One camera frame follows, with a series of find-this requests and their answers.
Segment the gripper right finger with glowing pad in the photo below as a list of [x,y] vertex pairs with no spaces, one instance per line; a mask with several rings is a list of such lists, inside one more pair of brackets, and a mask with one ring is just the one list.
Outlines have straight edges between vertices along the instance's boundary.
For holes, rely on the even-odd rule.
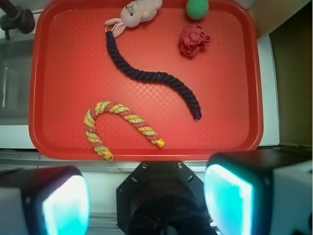
[[223,235],[310,235],[313,157],[303,148],[212,155],[204,173],[208,213]]

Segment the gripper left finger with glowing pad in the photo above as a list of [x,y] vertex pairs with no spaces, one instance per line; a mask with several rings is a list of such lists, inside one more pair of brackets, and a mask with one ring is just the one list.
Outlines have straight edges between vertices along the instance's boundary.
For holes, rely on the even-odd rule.
[[89,185],[76,167],[0,174],[2,235],[84,235],[89,215]]

